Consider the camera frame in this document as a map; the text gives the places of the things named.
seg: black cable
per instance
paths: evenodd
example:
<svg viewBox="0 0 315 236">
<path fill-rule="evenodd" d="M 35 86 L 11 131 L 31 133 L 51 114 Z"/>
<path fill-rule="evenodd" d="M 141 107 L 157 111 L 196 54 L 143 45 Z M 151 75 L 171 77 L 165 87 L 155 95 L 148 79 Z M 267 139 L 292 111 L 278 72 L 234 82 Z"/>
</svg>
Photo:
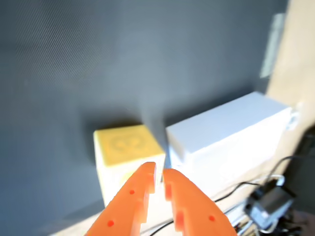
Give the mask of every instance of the black cable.
<svg viewBox="0 0 315 236">
<path fill-rule="evenodd" d="M 285 160 L 292 160 L 294 158 L 301 158 L 300 156 L 287 156 L 285 158 L 282 158 L 280 161 L 277 162 L 277 164 L 274 166 L 274 168 L 270 171 L 268 177 L 266 178 L 266 181 L 264 182 L 264 184 L 268 183 L 270 181 L 271 176 L 273 175 L 273 173 L 277 170 L 277 168 L 279 167 L 279 165 L 285 161 Z"/>
<path fill-rule="evenodd" d="M 258 183 L 251 183 L 251 182 L 241 182 L 239 183 L 230 193 L 226 194 L 225 196 L 219 198 L 219 199 L 216 199 L 214 200 L 215 203 L 219 202 L 219 201 L 222 201 L 223 199 L 225 198 L 228 198 L 229 196 L 231 196 L 239 187 L 241 187 L 242 185 L 244 184 L 250 184 L 250 185 L 259 185 Z M 174 223 L 174 220 L 168 222 L 167 224 L 163 225 L 162 227 L 158 228 L 156 231 L 154 231 L 150 236 L 153 236 L 155 235 L 157 232 L 159 232 L 161 229 L 165 228 L 166 226 L 170 225 L 170 224 L 173 224 Z"/>
<path fill-rule="evenodd" d="M 268 177 L 266 178 L 266 181 L 264 182 L 264 184 L 268 183 L 271 176 L 274 174 L 274 172 L 277 170 L 277 168 L 279 167 L 279 165 L 285 161 L 285 160 L 292 160 L 294 158 L 301 158 L 301 159 L 315 159 L 315 156 L 287 156 L 282 158 L 280 161 L 277 162 L 277 164 L 274 166 L 274 168 L 271 170 L 270 174 L 268 175 Z"/>
<path fill-rule="evenodd" d="M 271 170 L 270 174 L 268 175 L 268 177 L 266 178 L 266 181 L 264 184 L 268 183 L 271 176 L 273 175 L 273 173 L 277 170 L 277 168 L 279 167 L 279 165 L 285 161 L 285 160 L 291 160 L 291 159 L 294 159 L 294 158 L 303 158 L 303 156 L 287 156 L 285 158 L 282 158 L 275 166 L 274 168 Z M 305 156 L 304 158 L 314 158 L 314 156 Z M 244 184 L 250 184 L 250 185 L 257 185 L 257 186 L 260 186 L 260 184 L 258 183 L 251 183 L 251 182 L 240 182 L 230 193 L 224 195 L 223 197 L 219 198 L 219 199 L 216 199 L 214 200 L 215 203 L 219 202 L 219 201 L 222 201 L 223 199 L 226 199 L 228 198 L 229 196 L 231 196 L 239 187 L 241 187 L 242 185 Z M 165 228 L 166 226 L 170 225 L 170 224 L 173 224 L 174 223 L 174 220 L 168 222 L 167 224 L 163 225 L 162 227 L 158 228 L 156 231 L 154 231 L 150 236 L 153 236 L 155 235 L 157 232 L 159 232 L 161 229 Z"/>
<path fill-rule="evenodd" d="M 241 186 L 244 185 L 244 184 L 258 185 L 258 186 L 260 186 L 260 184 L 258 184 L 258 183 L 240 182 L 230 193 L 224 195 L 223 197 L 221 197 L 221 198 L 219 198 L 219 199 L 214 200 L 214 202 L 217 203 L 217 202 L 219 202 L 219 201 L 222 201 L 222 200 L 225 199 L 225 198 L 228 198 L 228 197 L 231 196 L 239 187 L 241 187 Z"/>
<path fill-rule="evenodd" d="M 164 229 L 166 226 L 173 224 L 174 220 L 172 220 L 171 222 L 166 223 L 165 225 L 161 226 L 160 228 L 158 228 L 157 230 L 155 230 L 152 234 L 150 234 L 150 236 L 155 235 L 157 232 L 159 232 L 161 229 Z"/>
</svg>

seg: gray wall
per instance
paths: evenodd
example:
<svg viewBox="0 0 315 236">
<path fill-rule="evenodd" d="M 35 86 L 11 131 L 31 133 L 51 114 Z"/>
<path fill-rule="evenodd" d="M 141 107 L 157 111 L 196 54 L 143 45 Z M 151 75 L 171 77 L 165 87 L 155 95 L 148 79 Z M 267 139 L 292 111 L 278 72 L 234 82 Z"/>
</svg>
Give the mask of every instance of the gray wall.
<svg viewBox="0 0 315 236">
<path fill-rule="evenodd" d="M 95 129 L 144 122 L 166 149 L 165 125 L 251 92 L 284 2 L 1 1 L 1 234 L 103 208 Z"/>
</svg>

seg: white rectangular block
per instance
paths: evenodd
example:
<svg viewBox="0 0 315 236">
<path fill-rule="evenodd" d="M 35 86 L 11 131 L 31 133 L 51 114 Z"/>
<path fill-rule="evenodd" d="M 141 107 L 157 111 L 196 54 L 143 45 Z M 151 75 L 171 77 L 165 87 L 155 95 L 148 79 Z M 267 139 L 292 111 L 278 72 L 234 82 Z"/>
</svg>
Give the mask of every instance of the white rectangular block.
<svg viewBox="0 0 315 236">
<path fill-rule="evenodd" d="M 272 157 L 291 108 L 253 92 L 166 128 L 172 168 L 206 194 Z"/>
</svg>

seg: wire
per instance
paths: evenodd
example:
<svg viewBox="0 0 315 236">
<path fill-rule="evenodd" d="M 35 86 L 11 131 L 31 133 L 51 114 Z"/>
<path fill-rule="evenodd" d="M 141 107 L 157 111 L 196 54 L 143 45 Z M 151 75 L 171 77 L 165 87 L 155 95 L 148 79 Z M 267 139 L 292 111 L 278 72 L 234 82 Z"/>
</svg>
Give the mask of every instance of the wire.
<svg viewBox="0 0 315 236">
<path fill-rule="evenodd" d="M 251 182 L 241 182 L 239 183 L 230 193 L 226 194 L 225 196 L 219 198 L 219 199 L 216 199 L 214 200 L 215 203 L 219 202 L 219 201 L 222 201 L 223 199 L 225 198 L 228 198 L 229 196 L 231 196 L 239 187 L 241 187 L 242 185 L 244 184 L 249 184 L 249 185 L 260 185 L 258 183 L 251 183 Z M 155 235 L 157 232 L 159 232 L 160 230 L 164 229 L 166 226 L 170 225 L 170 224 L 173 224 L 174 223 L 174 220 L 166 223 L 165 225 L 161 226 L 160 228 L 158 228 L 156 231 L 154 231 L 152 234 L 150 234 L 150 236 L 153 236 Z"/>
<path fill-rule="evenodd" d="M 253 224 L 253 221 L 250 220 L 249 222 L 247 222 L 247 224 L 239 231 L 237 232 L 237 235 L 242 235 L 243 233 L 245 233 L 249 228 L 250 226 Z"/>
<path fill-rule="evenodd" d="M 277 164 L 274 166 L 274 168 L 270 171 L 270 174 L 268 175 L 268 177 L 266 178 L 265 184 L 269 182 L 271 175 L 277 170 L 277 168 L 282 162 L 284 162 L 285 160 L 292 160 L 294 158 L 301 158 L 301 157 L 300 156 L 287 156 L 285 158 L 282 158 L 280 161 L 278 161 Z"/>
<path fill-rule="evenodd" d="M 241 183 L 239 183 L 231 192 L 229 192 L 228 194 L 224 195 L 223 197 L 221 197 L 221 198 L 219 198 L 219 199 L 214 200 L 214 202 L 217 203 L 217 202 L 219 202 L 219 201 L 222 201 L 223 199 L 228 198 L 228 197 L 231 196 L 239 187 L 241 187 L 241 186 L 244 185 L 244 184 L 258 185 L 258 186 L 260 186 L 260 184 L 258 184 L 258 183 L 241 182 Z"/>
<path fill-rule="evenodd" d="M 158 228 L 157 230 L 155 230 L 152 234 L 150 234 L 150 236 L 153 236 L 155 235 L 157 232 L 159 232 L 160 230 L 164 229 L 166 226 L 170 225 L 170 224 L 173 224 L 174 223 L 174 220 L 166 223 L 165 225 L 163 225 L 162 227 Z"/>
<path fill-rule="evenodd" d="M 277 170 L 277 168 L 279 167 L 279 165 L 281 165 L 281 163 L 285 160 L 292 160 L 294 158 L 301 158 L 301 159 L 314 159 L 315 156 L 287 156 L 285 158 L 282 158 L 280 161 L 277 162 L 277 164 L 274 166 L 274 168 L 271 170 L 270 174 L 268 175 L 268 177 L 266 178 L 266 181 L 264 182 L 264 184 L 268 183 L 272 174 Z"/>
<path fill-rule="evenodd" d="M 267 178 L 266 178 L 264 184 L 268 183 L 268 182 L 270 181 L 270 179 L 271 179 L 272 176 L 277 176 L 277 177 L 280 176 L 280 175 L 274 175 L 273 173 L 277 170 L 277 168 L 279 167 L 279 165 L 280 165 L 283 161 L 285 161 L 285 160 L 291 160 L 291 159 L 294 159 L 294 158 L 302 158 L 302 157 L 303 157 L 303 156 L 287 156 L 287 157 L 285 157 L 285 158 L 282 158 L 282 159 L 274 166 L 274 168 L 271 170 L 271 172 L 270 172 L 269 175 L 267 176 Z M 314 156 L 305 156 L 305 158 L 314 158 Z M 280 177 L 283 178 L 283 180 L 282 180 L 282 182 L 281 182 L 281 185 L 283 185 L 283 184 L 284 184 L 284 177 L 283 177 L 283 176 L 280 176 Z M 241 182 L 241 183 L 239 183 L 230 193 L 224 195 L 223 197 L 221 197 L 221 198 L 219 198 L 219 199 L 214 200 L 214 202 L 217 203 L 217 202 L 219 202 L 219 201 L 222 201 L 222 200 L 228 198 L 228 197 L 231 196 L 238 188 L 240 188 L 242 185 L 248 184 L 248 185 L 257 185 L 257 186 L 260 186 L 260 184 L 258 184 L 258 183 L 253 183 L 253 182 L 255 182 L 255 181 L 257 181 L 257 180 L 260 180 L 260 179 L 262 179 L 262 178 L 255 179 L 255 180 L 253 180 L 252 182 L 247 182 L 247 181 Z M 172 221 L 166 223 L 165 225 L 163 225 L 162 227 L 158 228 L 158 229 L 157 229 L 156 231 L 154 231 L 150 236 L 155 235 L 157 232 L 159 232 L 160 230 L 162 230 L 163 228 L 165 228 L 166 226 L 168 226 L 168 225 L 170 225 L 170 224 L 172 224 L 172 223 L 174 223 L 174 220 L 172 220 Z M 253 222 L 252 222 L 252 221 L 249 221 L 248 224 L 249 224 L 249 227 L 250 227 L 250 226 L 253 224 Z"/>
<path fill-rule="evenodd" d="M 272 225 L 269 227 L 269 229 L 267 230 L 259 230 L 260 232 L 262 232 L 263 234 L 271 234 L 277 227 L 278 225 L 278 221 L 279 220 L 275 220 Z"/>
</svg>

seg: wooden surface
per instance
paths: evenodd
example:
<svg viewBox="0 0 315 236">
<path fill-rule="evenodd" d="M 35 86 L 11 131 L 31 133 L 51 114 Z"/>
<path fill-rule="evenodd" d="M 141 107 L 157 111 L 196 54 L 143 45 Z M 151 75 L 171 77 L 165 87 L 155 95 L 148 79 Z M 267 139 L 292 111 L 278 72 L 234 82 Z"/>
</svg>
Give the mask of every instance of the wooden surface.
<svg viewBox="0 0 315 236">
<path fill-rule="evenodd" d="M 299 113 L 297 126 L 286 131 L 279 143 L 272 160 L 259 167 L 249 170 L 235 183 L 253 179 L 268 173 L 274 165 L 285 156 L 291 155 L 304 131 L 315 122 L 315 1 L 292 0 L 287 14 L 280 50 L 269 83 L 267 95 L 284 104 L 292 106 Z M 281 173 L 287 163 L 278 170 Z M 232 197 L 220 202 L 221 209 L 243 200 L 251 192 L 251 188 L 236 192 Z M 58 235 L 83 235 L 97 215 L 80 222 Z M 174 226 L 163 229 L 164 236 L 176 236 Z"/>
</svg>

